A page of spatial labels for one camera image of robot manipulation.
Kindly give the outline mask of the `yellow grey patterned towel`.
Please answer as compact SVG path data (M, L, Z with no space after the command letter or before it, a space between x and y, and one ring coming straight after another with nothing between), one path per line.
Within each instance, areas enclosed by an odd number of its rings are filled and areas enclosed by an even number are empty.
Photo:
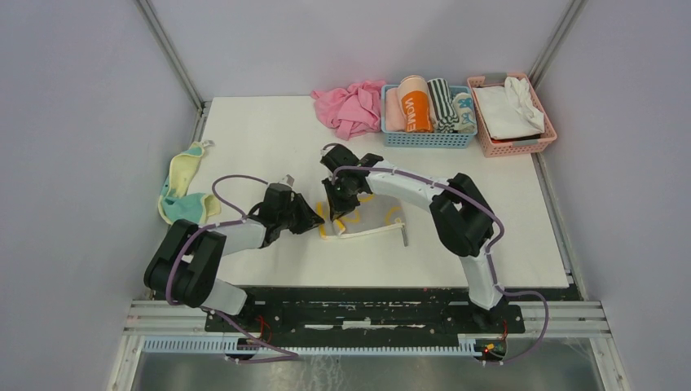
M359 195L360 205L354 212L336 220L329 219L327 201L316 203L316 213L324 220L318 228L323 240L353 239L387 231L397 231L402 236L403 246L409 245L406 215L400 200L386 195Z

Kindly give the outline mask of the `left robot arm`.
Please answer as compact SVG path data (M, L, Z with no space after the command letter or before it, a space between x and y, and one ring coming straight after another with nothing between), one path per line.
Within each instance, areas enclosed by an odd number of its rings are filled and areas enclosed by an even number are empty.
M271 183L264 198L240 220L199 226L180 219L168 230L143 276L144 285L177 305L223 312L235 330L249 330L257 311L249 294L217 278L223 257L266 248L283 231L301 235L324 224L302 194Z

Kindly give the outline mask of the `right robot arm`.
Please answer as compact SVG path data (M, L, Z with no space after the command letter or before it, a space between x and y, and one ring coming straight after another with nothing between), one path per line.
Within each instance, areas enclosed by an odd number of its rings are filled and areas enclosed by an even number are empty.
M504 234L470 176L436 178L399 168L372 153L358 158L348 147L331 143L321 151L329 176L323 185L332 221L354 212L359 195L389 196L430 213L442 245L455 254L469 285L472 325L494 331L504 320L498 306L504 289L491 261L491 248Z

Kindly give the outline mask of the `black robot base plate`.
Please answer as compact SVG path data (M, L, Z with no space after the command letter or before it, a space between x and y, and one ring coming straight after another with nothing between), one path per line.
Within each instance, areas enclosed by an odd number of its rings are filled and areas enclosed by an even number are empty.
M238 327L282 349L442 348L463 335L525 336L538 316L559 316L574 286L512 289L492 310L466 288L249 288L237 315L203 310L206 332Z

